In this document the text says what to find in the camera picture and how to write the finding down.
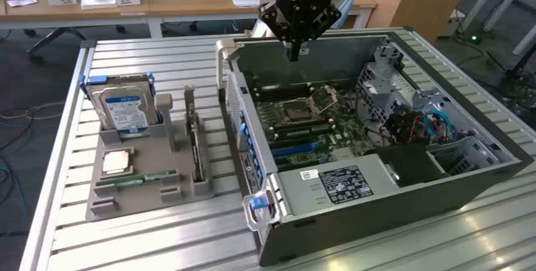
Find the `green graphics card black shroud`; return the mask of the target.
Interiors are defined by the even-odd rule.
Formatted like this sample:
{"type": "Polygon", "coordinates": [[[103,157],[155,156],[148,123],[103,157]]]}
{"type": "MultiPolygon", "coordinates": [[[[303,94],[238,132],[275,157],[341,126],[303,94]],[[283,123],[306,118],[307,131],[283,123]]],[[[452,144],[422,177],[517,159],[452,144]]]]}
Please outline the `green graphics card black shroud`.
{"type": "Polygon", "coordinates": [[[195,110],[194,91],[195,91],[194,87],[188,85],[184,87],[184,107],[186,107],[184,121],[186,121],[186,133],[190,138],[191,151],[194,157],[192,178],[194,182],[199,183],[204,181],[206,176],[204,176],[203,162],[200,155],[200,141],[199,141],[200,122],[195,110]]]}

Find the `metal socket cover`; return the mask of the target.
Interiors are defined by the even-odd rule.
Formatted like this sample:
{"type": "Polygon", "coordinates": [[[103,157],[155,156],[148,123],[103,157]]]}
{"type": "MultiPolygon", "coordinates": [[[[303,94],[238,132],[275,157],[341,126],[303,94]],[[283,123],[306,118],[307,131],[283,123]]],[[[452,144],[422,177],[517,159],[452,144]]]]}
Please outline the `metal socket cover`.
{"type": "Polygon", "coordinates": [[[321,114],[338,101],[335,89],[325,85],[310,96],[310,104],[315,113],[321,114]]]}

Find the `tall perforated metal disk bay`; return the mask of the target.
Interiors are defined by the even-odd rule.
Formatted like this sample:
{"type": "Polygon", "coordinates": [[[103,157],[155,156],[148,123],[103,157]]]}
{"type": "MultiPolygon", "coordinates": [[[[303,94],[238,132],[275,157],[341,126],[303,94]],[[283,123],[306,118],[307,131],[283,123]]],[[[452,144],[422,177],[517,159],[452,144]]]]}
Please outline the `tall perforated metal disk bay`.
{"type": "Polygon", "coordinates": [[[383,125],[393,114],[421,111],[414,99],[419,87],[409,76],[394,66],[367,62],[362,68],[358,83],[358,115],[383,125]]]}

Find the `metal CPU socket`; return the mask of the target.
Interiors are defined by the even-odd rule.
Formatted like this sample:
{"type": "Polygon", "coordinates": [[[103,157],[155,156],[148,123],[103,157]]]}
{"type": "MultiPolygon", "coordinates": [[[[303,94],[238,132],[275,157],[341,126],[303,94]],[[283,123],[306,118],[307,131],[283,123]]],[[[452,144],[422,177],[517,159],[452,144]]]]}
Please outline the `metal CPU socket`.
{"type": "Polygon", "coordinates": [[[282,103],[282,112],[288,122],[292,123],[318,119],[307,98],[296,98],[282,103]]]}

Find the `black RAM stick with label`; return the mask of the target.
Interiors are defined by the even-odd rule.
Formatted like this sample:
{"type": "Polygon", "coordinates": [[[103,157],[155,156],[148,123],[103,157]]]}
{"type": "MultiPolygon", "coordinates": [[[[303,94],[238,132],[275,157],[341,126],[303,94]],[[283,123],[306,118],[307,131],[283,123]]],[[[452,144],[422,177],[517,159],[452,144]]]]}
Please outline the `black RAM stick with label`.
{"type": "Polygon", "coordinates": [[[319,134],[330,133],[334,128],[335,125],[330,124],[329,122],[287,125],[282,127],[275,127],[271,131],[271,136],[274,140],[284,140],[303,136],[315,136],[319,134]]]}

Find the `green motherboard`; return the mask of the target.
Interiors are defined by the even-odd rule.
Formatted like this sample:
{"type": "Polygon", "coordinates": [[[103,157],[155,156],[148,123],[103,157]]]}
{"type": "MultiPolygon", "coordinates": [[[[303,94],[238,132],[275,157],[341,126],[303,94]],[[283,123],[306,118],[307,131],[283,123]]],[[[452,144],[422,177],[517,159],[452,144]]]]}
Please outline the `green motherboard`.
{"type": "Polygon", "coordinates": [[[310,154],[295,154],[272,158],[279,172],[358,157],[374,148],[375,143],[371,141],[367,129],[355,116],[355,109],[351,107],[351,104],[355,103],[355,94],[347,90],[338,89],[335,85],[326,85],[335,89],[338,101],[321,114],[315,113],[318,116],[317,120],[295,123],[288,122],[283,116],[282,103],[296,98],[307,98],[310,101],[311,94],[325,85],[276,88],[272,90],[256,90],[254,92],[254,107],[266,135],[270,152],[274,149],[311,142],[322,143],[317,151],[310,154]],[[330,133],[284,140],[272,139],[271,131],[275,127],[326,122],[335,125],[330,133]]]}

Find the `flat white box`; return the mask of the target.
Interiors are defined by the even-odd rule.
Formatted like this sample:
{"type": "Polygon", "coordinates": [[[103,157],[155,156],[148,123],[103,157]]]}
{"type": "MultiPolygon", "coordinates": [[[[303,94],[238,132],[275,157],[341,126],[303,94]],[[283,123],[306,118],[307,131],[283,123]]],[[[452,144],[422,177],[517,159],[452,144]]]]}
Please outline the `flat white box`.
{"type": "Polygon", "coordinates": [[[116,7],[116,1],[115,0],[105,0],[103,2],[95,2],[92,0],[81,0],[80,6],[81,6],[83,10],[113,8],[113,7],[116,7]]]}

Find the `blue expansion slot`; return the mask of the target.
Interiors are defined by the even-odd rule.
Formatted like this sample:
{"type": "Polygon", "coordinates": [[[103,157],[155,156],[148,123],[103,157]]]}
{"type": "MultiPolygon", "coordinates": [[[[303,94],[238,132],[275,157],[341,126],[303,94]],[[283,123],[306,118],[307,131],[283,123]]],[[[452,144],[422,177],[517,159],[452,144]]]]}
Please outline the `blue expansion slot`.
{"type": "Polygon", "coordinates": [[[284,147],[280,149],[274,149],[271,150],[271,155],[274,158],[279,158],[295,154],[310,154],[311,152],[317,151],[321,145],[322,145],[321,142],[311,142],[296,146],[284,147]]]}

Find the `hard disk in blue caddy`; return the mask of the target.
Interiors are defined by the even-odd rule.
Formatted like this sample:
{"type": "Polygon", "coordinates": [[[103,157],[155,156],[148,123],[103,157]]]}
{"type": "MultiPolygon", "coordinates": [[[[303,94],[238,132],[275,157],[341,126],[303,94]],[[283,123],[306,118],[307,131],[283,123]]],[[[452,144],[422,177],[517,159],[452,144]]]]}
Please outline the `hard disk in blue caddy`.
{"type": "Polygon", "coordinates": [[[149,126],[159,121],[149,72],[123,76],[83,75],[79,85],[93,105],[101,130],[115,130],[123,139],[148,134],[149,126]]]}

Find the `black plastic air shroud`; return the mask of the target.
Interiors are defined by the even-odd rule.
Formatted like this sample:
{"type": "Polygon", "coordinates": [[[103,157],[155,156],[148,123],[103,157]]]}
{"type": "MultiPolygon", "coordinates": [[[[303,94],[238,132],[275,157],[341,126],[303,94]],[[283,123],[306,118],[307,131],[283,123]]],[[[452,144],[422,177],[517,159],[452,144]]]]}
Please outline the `black plastic air shroud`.
{"type": "Polygon", "coordinates": [[[398,175],[395,182],[399,187],[427,183],[448,177],[435,165],[422,144],[377,147],[375,153],[398,175]]]}

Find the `silver CPU chip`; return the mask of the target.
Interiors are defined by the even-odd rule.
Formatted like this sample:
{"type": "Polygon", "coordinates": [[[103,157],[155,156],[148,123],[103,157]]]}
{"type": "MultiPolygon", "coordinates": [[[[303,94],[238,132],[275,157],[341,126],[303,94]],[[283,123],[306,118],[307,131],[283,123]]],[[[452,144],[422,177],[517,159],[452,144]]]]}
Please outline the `silver CPU chip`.
{"type": "Polygon", "coordinates": [[[104,174],[121,173],[128,168],[128,152],[113,151],[104,155],[101,171],[104,174]]]}

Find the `green RAM stick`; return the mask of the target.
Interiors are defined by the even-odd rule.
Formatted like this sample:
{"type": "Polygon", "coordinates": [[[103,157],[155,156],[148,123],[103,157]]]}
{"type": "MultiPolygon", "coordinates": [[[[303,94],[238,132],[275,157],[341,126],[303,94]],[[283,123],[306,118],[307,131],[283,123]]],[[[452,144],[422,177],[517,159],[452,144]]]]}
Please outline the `green RAM stick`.
{"type": "Polygon", "coordinates": [[[156,172],[153,174],[136,174],[131,176],[124,176],[119,178],[105,179],[96,182],[96,186],[113,185],[116,187],[120,186],[139,186],[147,183],[152,183],[155,181],[161,181],[163,178],[179,175],[175,170],[156,172]]]}

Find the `grey open PC case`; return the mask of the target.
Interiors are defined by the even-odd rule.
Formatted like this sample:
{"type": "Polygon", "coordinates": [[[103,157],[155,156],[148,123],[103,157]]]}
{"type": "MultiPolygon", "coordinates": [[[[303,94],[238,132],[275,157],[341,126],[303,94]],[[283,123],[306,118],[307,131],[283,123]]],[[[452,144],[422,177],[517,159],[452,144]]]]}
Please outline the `grey open PC case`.
{"type": "Polygon", "coordinates": [[[224,38],[216,42],[216,85],[260,266],[291,261],[449,213],[493,185],[536,166],[536,132],[410,29],[334,31],[306,44],[296,61],[288,61],[283,44],[274,38],[224,38]],[[355,85],[367,62],[390,64],[419,87],[414,104],[421,111],[393,114],[383,125],[358,115],[355,85]],[[299,216],[290,214],[254,92],[326,84],[355,94],[351,107],[375,143],[361,156],[377,154],[377,147],[422,144],[427,150],[431,144],[473,136],[500,164],[399,187],[363,203],[299,216]]]}

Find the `grey plastic parts rack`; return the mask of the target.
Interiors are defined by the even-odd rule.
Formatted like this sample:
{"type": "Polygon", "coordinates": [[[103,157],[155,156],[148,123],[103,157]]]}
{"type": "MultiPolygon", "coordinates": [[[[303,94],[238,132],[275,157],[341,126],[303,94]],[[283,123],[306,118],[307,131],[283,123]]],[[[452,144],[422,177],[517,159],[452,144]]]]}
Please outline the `grey plastic parts rack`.
{"type": "Polygon", "coordinates": [[[156,95],[155,105],[163,116],[163,121],[149,126],[145,136],[123,139],[113,130],[99,132],[85,212],[88,221],[132,215],[214,197],[203,121],[198,117],[200,122],[200,155],[206,178],[203,182],[195,183],[192,178],[194,157],[190,138],[186,133],[184,117],[180,120],[172,120],[169,117],[172,106],[169,94],[156,95]],[[121,173],[104,174],[101,171],[104,155],[113,151],[128,152],[128,168],[121,173]],[[139,186],[116,187],[109,184],[97,187],[95,185],[97,181],[105,179],[136,174],[153,174],[169,170],[175,170],[179,175],[139,186]]]}

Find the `wooden desk white frame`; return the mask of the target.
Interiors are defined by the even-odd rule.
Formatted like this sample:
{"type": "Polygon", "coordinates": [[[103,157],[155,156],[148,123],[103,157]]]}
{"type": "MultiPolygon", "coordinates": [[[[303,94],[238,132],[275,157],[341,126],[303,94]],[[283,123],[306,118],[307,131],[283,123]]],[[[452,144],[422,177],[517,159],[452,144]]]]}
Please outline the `wooden desk white frame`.
{"type": "Polygon", "coordinates": [[[135,6],[83,10],[79,4],[51,6],[47,0],[10,7],[0,0],[0,29],[34,29],[119,24],[145,24],[149,36],[160,38],[160,20],[149,16],[149,0],[135,6]]]}
{"type": "Polygon", "coordinates": [[[165,22],[254,19],[256,8],[239,8],[232,0],[148,0],[147,25],[152,38],[161,38],[165,22]]]}

